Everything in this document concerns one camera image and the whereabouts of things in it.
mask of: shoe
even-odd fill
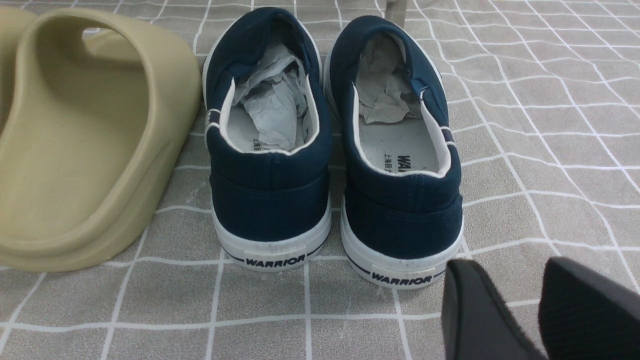
[[[329,233],[332,134],[321,71],[308,31],[278,8],[235,21],[205,61],[213,221],[246,268],[300,266]]]
[[[24,29],[36,19],[34,13],[0,6],[0,135],[13,101],[15,52]]]
[[[111,31],[83,40],[87,28]],[[147,22],[63,9],[25,30],[15,73],[0,136],[0,265],[110,259],[160,201],[200,107],[197,59]]]
[[[324,68],[346,158],[344,250],[374,284],[429,285],[463,242],[460,159],[440,75],[414,39],[375,16],[344,28]]]
[[[546,360],[475,261],[447,264],[442,334],[447,360]]]
[[[640,297],[568,258],[547,261],[538,311],[556,359],[640,359]]]

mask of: gray fabric surface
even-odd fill
[[[295,13],[325,55],[383,0],[13,1],[152,21],[200,62],[254,7]],[[466,243],[540,346],[543,265],[562,254],[639,291],[640,2],[409,1],[406,30],[442,73],[463,162]],[[333,229],[308,266],[243,270],[212,226],[203,112],[156,217],[112,261],[65,274],[0,268],[0,359],[443,359],[442,282],[377,288],[339,238],[344,160],[335,125]]]

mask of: canvas upper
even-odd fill
[[[356,76],[367,42],[380,33],[403,44],[408,82],[419,95],[423,113],[437,123],[429,130],[431,137],[443,144],[440,157],[444,167],[437,174],[385,173],[367,163],[356,144]],[[460,235],[463,221],[461,167],[439,73],[410,36],[375,16],[349,23],[339,35],[329,62],[325,90],[342,124],[347,168],[344,205],[353,233],[369,248],[392,258],[424,258],[448,248]]]
[[[275,26],[288,29],[286,46],[308,74],[309,111],[317,112],[319,128],[312,141],[294,152],[241,152],[224,135],[230,97],[241,78],[256,69]],[[286,10],[259,8],[231,25],[204,71],[205,138],[211,155],[212,200],[220,223],[232,234],[255,241],[284,240],[308,231],[327,207],[332,142],[329,109],[320,85],[321,65],[312,39]]]

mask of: beige slide sandal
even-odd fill
[[[24,29],[36,19],[34,13],[0,6],[0,135],[13,100],[15,51]]]
[[[110,31],[85,41],[88,28]],[[18,46],[0,136],[0,265],[76,270],[130,245],[162,196],[200,89],[194,54],[167,30],[87,9],[37,18]]]

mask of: navy blue canvas sneaker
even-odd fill
[[[332,135],[321,71],[308,31],[277,8],[235,21],[205,61],[213,220],[246,268],[302,265],[329,233]]]
[[[431,284],[463,241],[460,159],[440,74],[412,37],[374,16],[344,28],[324,67],[347,165],[344,249],[375,284]]]

